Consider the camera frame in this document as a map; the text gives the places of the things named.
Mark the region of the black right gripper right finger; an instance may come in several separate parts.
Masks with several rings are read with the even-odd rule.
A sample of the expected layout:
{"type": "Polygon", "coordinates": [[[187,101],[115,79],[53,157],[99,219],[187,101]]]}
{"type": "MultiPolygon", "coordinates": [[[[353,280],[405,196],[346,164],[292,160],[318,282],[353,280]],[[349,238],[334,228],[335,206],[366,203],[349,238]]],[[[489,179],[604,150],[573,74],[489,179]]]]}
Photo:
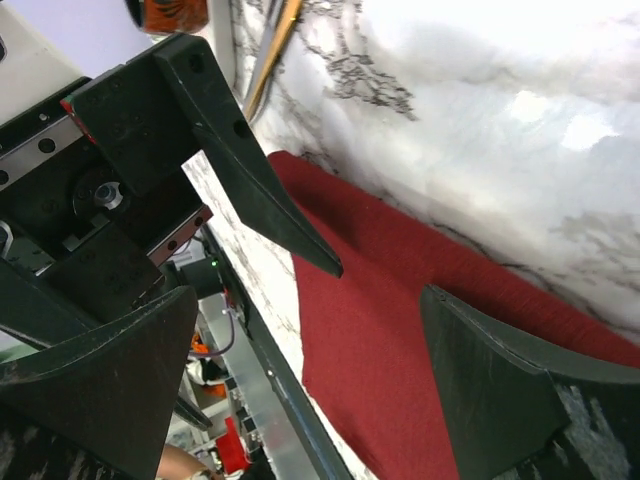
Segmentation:
{"type": "Polygon", "coordinates": [[[638,478],[638,369],[556,346],[434,285],[420,309],[461,478],[638,478]]]}

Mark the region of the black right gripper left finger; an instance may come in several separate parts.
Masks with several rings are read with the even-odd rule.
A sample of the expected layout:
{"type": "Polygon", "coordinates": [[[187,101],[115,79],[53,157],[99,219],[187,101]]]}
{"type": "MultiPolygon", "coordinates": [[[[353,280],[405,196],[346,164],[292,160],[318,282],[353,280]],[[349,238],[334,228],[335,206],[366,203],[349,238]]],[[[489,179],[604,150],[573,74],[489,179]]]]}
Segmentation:
{"type": "Polygon", "coordinates": [[[1,366],[4,479],[152,479],[197,316],[178,287],[1,366]]]}

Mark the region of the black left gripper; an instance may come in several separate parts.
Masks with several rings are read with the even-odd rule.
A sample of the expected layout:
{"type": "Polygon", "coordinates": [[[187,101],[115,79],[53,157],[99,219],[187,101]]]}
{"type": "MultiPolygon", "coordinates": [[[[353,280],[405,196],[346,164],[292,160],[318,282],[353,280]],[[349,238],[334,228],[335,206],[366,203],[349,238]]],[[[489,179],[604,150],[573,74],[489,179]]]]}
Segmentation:
{"type": "Polygon", "coordinates": [[[1,263],[1,328],[43,349],[158,300],[188,344],[197,298],[164,264],[211,216],[183,172],[196,151],[159,74],[81,79],[9,124],[1,218],[22,242],[1,263]]]}

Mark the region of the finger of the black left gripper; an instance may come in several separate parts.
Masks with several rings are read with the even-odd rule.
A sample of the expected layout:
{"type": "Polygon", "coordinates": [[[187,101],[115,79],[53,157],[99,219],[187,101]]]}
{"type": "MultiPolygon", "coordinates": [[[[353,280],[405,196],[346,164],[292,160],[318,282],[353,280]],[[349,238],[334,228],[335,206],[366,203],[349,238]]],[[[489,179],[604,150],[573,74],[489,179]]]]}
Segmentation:
{"type": "Polygon", "coordinates": [[[280,182],[208,42],[175,34],[157,45],[153,57],[240,221],[324,272],[341,277],[339,256],[280,182]]]}

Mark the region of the dark red cloth napkin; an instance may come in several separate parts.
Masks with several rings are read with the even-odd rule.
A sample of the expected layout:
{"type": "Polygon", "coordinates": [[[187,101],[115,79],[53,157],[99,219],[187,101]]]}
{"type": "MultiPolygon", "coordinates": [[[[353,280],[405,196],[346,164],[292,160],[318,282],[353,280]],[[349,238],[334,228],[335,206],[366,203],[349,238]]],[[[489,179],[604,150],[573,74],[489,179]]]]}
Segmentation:
{"type": "Polygon", "coordinates": [[[335,278],[294,262],[304,385],[379,478],[463,479],[421,318],[428,285],[556,346],[639,371],[637,347],[550,294],[300,158],[269,160],[344,265],[335,278]]]}

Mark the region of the floral rectangular serving tray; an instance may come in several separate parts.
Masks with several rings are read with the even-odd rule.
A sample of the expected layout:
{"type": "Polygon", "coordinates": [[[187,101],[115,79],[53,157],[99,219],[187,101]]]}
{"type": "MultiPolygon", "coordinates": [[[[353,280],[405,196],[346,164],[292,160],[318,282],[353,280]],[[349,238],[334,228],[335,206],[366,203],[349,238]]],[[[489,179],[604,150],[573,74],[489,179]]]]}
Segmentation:
{"type": "Polygon", "coordinates": [[[210,0],[208,10],[212,50],[228,86],[232,87],[235,82],[236,56],[231,2],[210,0]]]}

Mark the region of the orange black coffee mug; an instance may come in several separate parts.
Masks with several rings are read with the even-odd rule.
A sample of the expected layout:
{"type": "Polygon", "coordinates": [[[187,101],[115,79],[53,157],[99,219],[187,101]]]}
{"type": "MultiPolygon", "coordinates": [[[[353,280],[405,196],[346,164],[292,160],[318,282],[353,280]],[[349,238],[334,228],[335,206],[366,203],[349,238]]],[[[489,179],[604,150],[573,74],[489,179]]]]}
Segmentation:
{"type": "Polygon", "coordinates": [[[196,33],[209,22],[206,0],[125,0],[134,24],[149,34],[196,33]]]}

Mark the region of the gold spoon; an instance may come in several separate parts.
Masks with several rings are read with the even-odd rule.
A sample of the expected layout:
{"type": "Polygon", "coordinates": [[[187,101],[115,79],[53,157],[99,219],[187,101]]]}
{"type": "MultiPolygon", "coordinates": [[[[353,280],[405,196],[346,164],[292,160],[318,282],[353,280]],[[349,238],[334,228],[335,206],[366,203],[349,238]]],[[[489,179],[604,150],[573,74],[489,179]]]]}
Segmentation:
{"type": "MultiPolygon", "coordinates": [[[[264,88],[262,89],[262,95],[266,89],[267,80],[271,75],[271,72],[275,66],[275,63],[278,60],[282,50],[285,48],[286,42],[288,41],[288,38],[295,27],[297,18],[299,16],[300,10],[303,5],[302,0],[284,0],[284,1],[286,2],[286,4],[284,5],[282,17],[280,18],[279,23],[276,27],[275,37],[271,43],[271,47],[269,50],[266,71],[264,72],[264,76],[262,77],[262,80],[264,81],[264,88]]],[[[251,122],[253,120],[253,118],[256,116],[256,112],[258,111],[259,105],[257,106],[257,109],[255,110],[255,113],[251,119],[247,119],[245,117],[247,121],[251,122]]]]}

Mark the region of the aluminium frame rail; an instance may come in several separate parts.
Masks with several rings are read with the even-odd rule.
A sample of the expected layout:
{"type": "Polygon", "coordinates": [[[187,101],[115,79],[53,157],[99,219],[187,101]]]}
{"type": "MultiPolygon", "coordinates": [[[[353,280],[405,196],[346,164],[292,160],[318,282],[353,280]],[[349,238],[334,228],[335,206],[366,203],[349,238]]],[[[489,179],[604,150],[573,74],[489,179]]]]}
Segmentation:
{"type": "Polygon", "coordinates": [[[199,325],[206,339],[225,351],[222,359],[274,475],[279,479],[316,479],[318,473],[272,385],[275,375],[265,372],[241,322],[227,311],[220,294],[200,300],[199,309],[199,325]]]}

